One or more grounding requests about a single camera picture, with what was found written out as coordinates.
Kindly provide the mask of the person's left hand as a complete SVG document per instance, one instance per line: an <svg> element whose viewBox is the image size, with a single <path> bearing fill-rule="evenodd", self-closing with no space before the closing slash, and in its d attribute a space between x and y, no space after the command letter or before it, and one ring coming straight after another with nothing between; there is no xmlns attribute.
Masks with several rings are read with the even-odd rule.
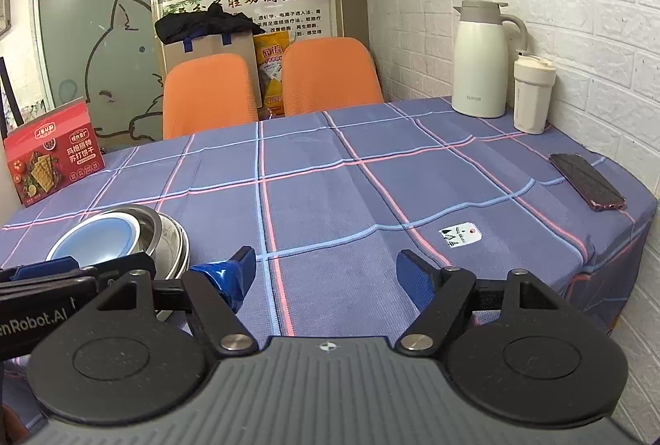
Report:
<svg viewBox="0 0 660 445"><path fill-rule="evenodd" d="M1 406L0 440L2 445L14 445L25 439L29 431L20 417L9 407Z"/></svg>

